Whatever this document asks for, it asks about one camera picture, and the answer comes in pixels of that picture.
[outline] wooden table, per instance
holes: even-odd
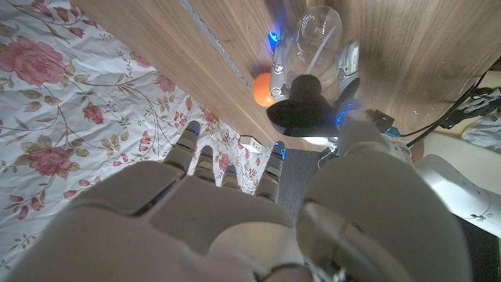
[[[395,118],[401,133],[439,118],[501,56],[496,0],[75,2],[221,120],[266,146],[282,139],[289,148],[321,149],[277,133],[248,90],[269,70],[267,33],[284,24],[294,28],[308,7],[327,4],[338,11],[344,42],[360,41],[364,106]],[[192,16],[201,18],[242,78]]]

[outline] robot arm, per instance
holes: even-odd
[[[275,204],[283,143],[251,196],[232,166],[214,184],[210,148],[186,174],[199,131],[190,122],[164,162],[82,193],[9,279],[470,280],[457,222],[364,112],[347,113],[341,156],[310,183],[297,224]]]

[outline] robot finger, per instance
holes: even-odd
[[[198,163],[196,164],[193,176],[198,177],[199,179],[206,180],[210,183],[214,183],[215,178],[213,164],[214,162],[212,161],[212,148],[210,146],[205,146],[200,152]]]
[[[275,143],[272,154],[266,164],[265,172],[256,188],[256,197],[263,197],[276,204],[279,198],[280,175],[285,158],[285,144],[282,141]]]
[[[173,165],[187,173],[198,139],[198,132],[200,132],[200,123],[191,121],[179,137],[178,142],[172,146],[164,164]]]
[[[234,188],[241,190],[238,186],[238,179],[236,178],[236,169],[232,164],[228,164],[225,174],[222,176],[222,187]]]

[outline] clear plastic bottle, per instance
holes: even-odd
[[[337,12],[326,5],[310,8],[297,24],[290,47],[286,84],[301,74],[315,75],[322,92],[337,77],[342,25]]]

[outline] floral bedsheet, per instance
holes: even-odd
[[[73,197],[136,161],[162,160],[191,120],[202,125],[194,159],[210,145],[218,184],[233,163],[254,190],[270,148],[242,148],[72,3],[0,2],[0,280]]]

